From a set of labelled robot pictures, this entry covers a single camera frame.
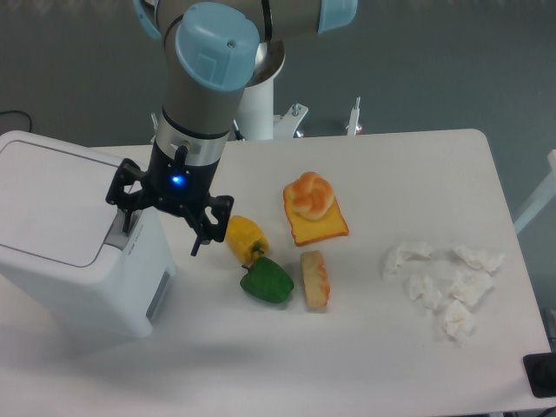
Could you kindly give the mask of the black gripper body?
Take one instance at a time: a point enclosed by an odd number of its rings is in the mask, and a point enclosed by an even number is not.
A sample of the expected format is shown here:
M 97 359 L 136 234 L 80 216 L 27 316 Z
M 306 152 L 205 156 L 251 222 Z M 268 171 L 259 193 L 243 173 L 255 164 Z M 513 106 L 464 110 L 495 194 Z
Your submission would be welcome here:
M 198 217 L 206 212 L 206 207 L 210 208 L 211 215 L 219 214 L 209 204 L 209 188 L 219 162 L 204 166 L 183 164 L 175 168 L 174 160 L 155 143 L 146 175 L 145 206 L 177 216 L 184 216 L 182 211 L 188 209 Z

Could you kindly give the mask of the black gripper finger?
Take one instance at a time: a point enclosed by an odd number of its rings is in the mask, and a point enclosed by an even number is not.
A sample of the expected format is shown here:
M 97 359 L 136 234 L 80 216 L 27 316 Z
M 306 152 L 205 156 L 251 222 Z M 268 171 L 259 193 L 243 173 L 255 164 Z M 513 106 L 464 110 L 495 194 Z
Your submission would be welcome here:
M 231 195 L 208 195 L 196 222 L 196 238 L 190 252 L 192 256 L 197 255 L 202 245 L 225 240 L 234 202 L 235 199 Z
M 128 234 L 130 231 L 131 217 L 138 211 L 147 208 L 150 202 L 148 190 L 143 186 L 146 184 L 147 173 L 142 171 L 138 164 L 129 158 L 124 158 L 118 166 L 108 193 L 105 197 L 106 203 L 117 206 L 124 215 L 122 232 Z M 141 188 L 130 193 L 127 187 L 139 183 Z

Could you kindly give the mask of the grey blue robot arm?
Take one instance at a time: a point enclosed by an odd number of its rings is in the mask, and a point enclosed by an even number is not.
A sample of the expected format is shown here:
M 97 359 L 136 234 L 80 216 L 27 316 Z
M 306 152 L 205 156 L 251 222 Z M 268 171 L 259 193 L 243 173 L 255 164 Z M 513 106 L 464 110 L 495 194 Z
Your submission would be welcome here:
M 149 166 L 124 159 L 106 200 L 122 213 L 181 217 L 196 244 L 222 242 L 234 200 L 209 193 L 262 43 L 350 24 L 355 1 L 157 1 L 139 14 L 162 39 L 169 85 Z

